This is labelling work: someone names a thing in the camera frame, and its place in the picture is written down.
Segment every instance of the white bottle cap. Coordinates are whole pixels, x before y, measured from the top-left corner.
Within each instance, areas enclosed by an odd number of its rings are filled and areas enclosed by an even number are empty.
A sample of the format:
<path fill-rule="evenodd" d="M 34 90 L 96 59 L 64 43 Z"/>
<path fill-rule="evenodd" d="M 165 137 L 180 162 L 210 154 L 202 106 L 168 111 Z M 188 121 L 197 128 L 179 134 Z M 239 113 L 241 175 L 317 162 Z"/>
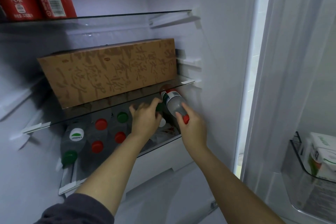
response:
<path fill-rule="evenodd" d="M 81 128 L 74 128 L 69 135 L 70 140 L 75 142 L 82 140 L 83 137 L 84 137 L 84 130 L 82 130 Z"/>
<path fill-rule="evenodd" d="M 164 125 L 166 125 L 166 120 L 162 118 L 159 127 L 162 128 Z"/>

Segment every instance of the purple sleeve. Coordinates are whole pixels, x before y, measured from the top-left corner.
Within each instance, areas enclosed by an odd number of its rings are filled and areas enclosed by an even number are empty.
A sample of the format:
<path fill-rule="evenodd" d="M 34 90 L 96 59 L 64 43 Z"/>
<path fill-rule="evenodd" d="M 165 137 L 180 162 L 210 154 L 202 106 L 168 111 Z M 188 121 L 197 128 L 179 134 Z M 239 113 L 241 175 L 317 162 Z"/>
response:
<path fill-rule="evenodd" d="M 35 224 L 113 224 L 114 217 L 94 198 L 74 193 L 46 209 Z"/>

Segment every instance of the hand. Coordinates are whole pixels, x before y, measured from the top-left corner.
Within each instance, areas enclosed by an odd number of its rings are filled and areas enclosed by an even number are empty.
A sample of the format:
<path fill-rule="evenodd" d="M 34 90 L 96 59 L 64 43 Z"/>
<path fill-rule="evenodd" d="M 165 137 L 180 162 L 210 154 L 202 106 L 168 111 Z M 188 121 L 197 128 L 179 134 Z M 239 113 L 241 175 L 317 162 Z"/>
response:
<path fill-rule="evenodd" d="M 207 127 L 201 116 L 190 108 L 186 103 L 182 103 L 183 108 L 189 115 L 188 124 L 184 124 L 182 115 L 176 112 L 177 122 L 182 133 L 182 141 L 190 156 L 196 156 L 200 150 L 207 149 Z"/>
<path fill-rule="evenodd" d="M 133 105 L 129 107 L 133 117 L 132 135 L 140 137 L 144 143 L 149 140 L 160 125 L 162 116 L 155 112 L 155 109 L 161 102 L 162 100 L 154 98 L 150 105 L 141 103 L 137 110 Z"/>

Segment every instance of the person's left hand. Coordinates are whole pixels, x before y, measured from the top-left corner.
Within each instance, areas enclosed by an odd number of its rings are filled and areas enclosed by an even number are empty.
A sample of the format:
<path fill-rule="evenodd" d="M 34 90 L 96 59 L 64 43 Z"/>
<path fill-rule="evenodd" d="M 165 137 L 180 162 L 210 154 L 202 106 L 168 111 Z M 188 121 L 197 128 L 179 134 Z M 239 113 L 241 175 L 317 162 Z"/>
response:
<path fill-rule="evenodd" d="M 141 103 L 137 110 L 135 110 L 134 105 L 129 107 L 133 117 L 131 134 L 140 137 L 144 143 L 149 140 L 160 125 L 162 116 L 155 112 L 155 109 L 161 102 L 162 100 L 154 98 L 150 105 Z"/>

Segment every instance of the person holding bottle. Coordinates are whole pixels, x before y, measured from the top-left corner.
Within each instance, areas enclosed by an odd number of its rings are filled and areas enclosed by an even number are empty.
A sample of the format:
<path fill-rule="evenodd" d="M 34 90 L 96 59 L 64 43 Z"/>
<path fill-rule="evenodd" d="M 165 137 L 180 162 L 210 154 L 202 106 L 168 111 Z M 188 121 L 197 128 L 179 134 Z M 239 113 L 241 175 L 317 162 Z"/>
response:
<path fill-rule="evenodd" d="M 158 128 L 161 115 L 155 112 L 161 100 L 130 106 L 132 132 L 93 174 L 65 199 L 44 211 L 37 224 L 111 224 L 120 205 L 133 165 L 142 147 Z M 175 113 L 188 153 L 203 172 L 228 224 L 284 224 L 262 200 L 243 184 L 207 147 L 204 120 L 186 103 L 189 116 Z"/>

